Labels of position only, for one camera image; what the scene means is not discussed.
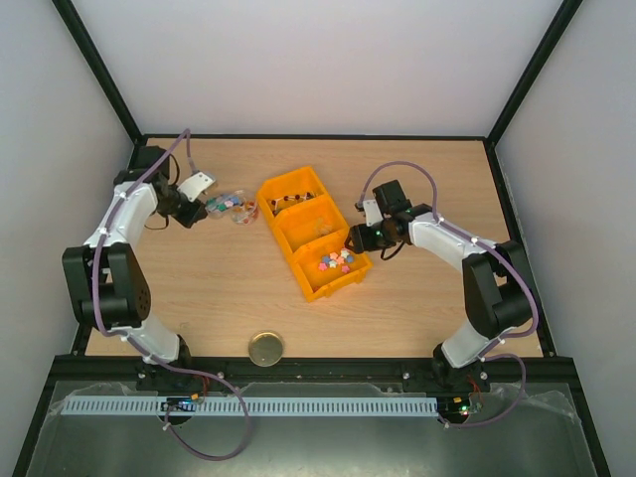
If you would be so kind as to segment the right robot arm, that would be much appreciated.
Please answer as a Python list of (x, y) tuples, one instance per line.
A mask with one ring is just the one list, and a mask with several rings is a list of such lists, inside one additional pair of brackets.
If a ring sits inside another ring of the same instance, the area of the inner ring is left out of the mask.
[(436, 205), (413, 205), (397, 180), (362, 195), (355, 204), (365, 222), (350, 228), (345, 247), (355, 253), (412, 245), (433, 253), (462, 276), (466, 321), (438, 344), (431, 373), (445, 389), (457, 388), (475, 362), (497, 345), (533, 334), (539, 325), (534, 279), (523, 247), (494, 242), (457, 227)]

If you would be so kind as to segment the yellow lollipop bin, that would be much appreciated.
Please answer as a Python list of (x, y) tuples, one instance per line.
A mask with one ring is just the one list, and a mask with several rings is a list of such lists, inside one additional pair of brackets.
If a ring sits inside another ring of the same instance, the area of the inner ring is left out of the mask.
[(265, 180), (256, 193), (256, 201), (270, 221), (283, 210), (326, 193), (315, 170), (304, 166)]

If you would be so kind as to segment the yellow star candy bin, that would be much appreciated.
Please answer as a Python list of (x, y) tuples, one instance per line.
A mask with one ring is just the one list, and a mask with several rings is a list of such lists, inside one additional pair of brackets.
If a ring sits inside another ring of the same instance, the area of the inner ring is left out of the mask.
[(366, 253), (345, 249), (348, 231), (337, 231), (302, 245), (289, 259), (290, 268), (307, 302), (327, 298), (361, 283), (373, 264)]

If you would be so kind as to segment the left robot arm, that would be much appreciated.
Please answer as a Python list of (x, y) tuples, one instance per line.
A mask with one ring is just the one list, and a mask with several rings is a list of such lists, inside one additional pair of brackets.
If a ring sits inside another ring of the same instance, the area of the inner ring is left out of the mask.
[(67, 248), (62, 264), (80, 324), (130, 344), (149, 365), (187, 370), (189, 347), (154, 314), (135, 254), (151, 216), (189, 229), (207, 215), (200, 197), (215, 177), (193, 166), (189, 177), (174, 182), (174, 165), (172, 150), (142, 147), (136, 161), (115, 176), (112, 200), (95, 231), (82, 245)]

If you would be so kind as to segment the metal scoop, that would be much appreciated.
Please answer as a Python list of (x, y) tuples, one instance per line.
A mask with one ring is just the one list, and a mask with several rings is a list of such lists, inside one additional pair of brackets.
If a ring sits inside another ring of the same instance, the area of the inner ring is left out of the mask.
[(246, 198), (237, 193), (223, 193), (206, 201), (207, 214), (213, 219), (230, 216), (238, 219), (245, 212)]

